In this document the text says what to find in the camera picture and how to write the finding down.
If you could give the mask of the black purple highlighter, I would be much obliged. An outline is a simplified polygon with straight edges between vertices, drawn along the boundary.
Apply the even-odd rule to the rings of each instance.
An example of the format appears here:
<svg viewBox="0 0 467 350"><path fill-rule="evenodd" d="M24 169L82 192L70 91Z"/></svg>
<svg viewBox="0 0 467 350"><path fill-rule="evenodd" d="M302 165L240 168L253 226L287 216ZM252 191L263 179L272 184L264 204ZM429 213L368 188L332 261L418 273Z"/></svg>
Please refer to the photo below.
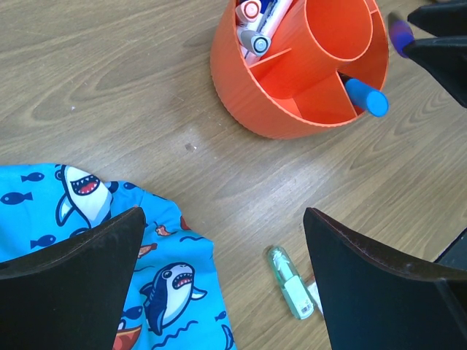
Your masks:
<svg viewBox="0 0 467 350"><path fill-rule="evenodd" d="M410 25L397 12L390 12L387 15L387 29L390 42L395 51L402 58L408 58L404 53L404 48L414 41L414 34Z"/></svg>

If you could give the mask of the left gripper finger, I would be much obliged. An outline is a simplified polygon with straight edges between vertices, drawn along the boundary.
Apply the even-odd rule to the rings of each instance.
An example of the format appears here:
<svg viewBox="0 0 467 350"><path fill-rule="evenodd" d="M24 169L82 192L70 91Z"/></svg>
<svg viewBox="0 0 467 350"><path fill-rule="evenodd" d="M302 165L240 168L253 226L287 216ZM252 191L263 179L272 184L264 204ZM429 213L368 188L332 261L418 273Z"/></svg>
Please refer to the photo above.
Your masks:
<svg viewBox="0 0 467 350"><path fill-rule="evenodd" d="M318 209L304 213L333 349L464 349L466 271L398 251Z"/></svg>
<svg viewBox="0 0 467 350"><path fill-rule="evenodd" d="M144 233L136 207L1 263L2 349L111 349Z"/></svg>

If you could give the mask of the white dark blue marker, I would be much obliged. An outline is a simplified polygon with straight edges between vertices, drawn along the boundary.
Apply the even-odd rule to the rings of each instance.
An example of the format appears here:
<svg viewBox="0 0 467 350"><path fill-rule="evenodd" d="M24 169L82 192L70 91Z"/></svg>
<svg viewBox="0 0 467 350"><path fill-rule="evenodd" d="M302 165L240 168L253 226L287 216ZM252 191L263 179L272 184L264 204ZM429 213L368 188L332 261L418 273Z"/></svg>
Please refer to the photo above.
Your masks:
<svg viewBox="0 0 467 350"><path fill-rule="evenodd" d="M244 60L248 65L257 63L261 56L269 50L272 38L292 2L292 0L261 1L261 10L257 19L252 23L248 23L246 29L254 31L258 37L265 39L268 44L260 56L249 52L247 48L242 49Z"/></svg>

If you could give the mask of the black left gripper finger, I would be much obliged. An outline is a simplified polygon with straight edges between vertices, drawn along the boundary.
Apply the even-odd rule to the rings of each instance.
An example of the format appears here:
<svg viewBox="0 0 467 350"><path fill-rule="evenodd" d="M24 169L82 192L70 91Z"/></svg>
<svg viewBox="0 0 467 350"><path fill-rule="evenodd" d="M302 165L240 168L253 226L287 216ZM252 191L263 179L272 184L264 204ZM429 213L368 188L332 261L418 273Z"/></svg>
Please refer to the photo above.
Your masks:
<svg viewBox="0 0 467 350"><path fill-rule="evenodd" d="M423 5L407 20L434 36L466 35L466 1L445 1Z"/></svg>
<svg viewBox="0 0 467 350"><path fill-rule="evenodd" d="M403 52L466 108L466 36L417 39Z"/></svg>

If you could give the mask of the white grey marker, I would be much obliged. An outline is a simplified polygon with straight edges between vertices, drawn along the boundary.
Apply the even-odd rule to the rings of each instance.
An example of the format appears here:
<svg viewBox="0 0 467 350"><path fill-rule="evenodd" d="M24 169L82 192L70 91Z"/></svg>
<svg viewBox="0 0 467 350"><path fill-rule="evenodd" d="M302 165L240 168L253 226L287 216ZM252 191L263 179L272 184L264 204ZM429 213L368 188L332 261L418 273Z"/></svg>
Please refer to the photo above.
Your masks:
<svg viewBox="0 0 467 350"><path fill-rule="evenodd" d="M246 27L239 26L236 32L243 56L253 54L256 57L261 57L266 54L271 45L271 39L268 36Z"/></svg>

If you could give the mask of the black blue highlighter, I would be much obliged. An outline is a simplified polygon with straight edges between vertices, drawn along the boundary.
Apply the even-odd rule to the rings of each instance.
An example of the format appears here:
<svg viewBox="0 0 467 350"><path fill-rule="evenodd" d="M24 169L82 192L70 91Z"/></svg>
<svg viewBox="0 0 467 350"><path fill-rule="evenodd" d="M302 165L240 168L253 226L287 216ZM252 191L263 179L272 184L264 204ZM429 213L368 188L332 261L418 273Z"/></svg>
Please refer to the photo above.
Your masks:
<svg viewBox="0 0 467 350"><path fill-rule="evenodd" d="M384 117L387 114L390 105L383 92L346 74L339 73L339 77L355 106L366 110L375 117Z"/></svg>

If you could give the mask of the white pink pen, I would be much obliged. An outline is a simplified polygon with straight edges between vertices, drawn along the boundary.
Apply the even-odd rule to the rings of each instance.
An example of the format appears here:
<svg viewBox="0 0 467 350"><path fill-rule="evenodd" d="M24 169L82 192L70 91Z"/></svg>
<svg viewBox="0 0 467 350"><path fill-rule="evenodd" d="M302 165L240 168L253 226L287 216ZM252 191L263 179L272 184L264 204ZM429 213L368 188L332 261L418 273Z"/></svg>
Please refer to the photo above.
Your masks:
<svg viewBox="0 0 467 350"><path fill-rule="evenodd" d="M260 19L262 4L260 0L239 1L235 7L236 21L239 25L256 23Z"/></svg>

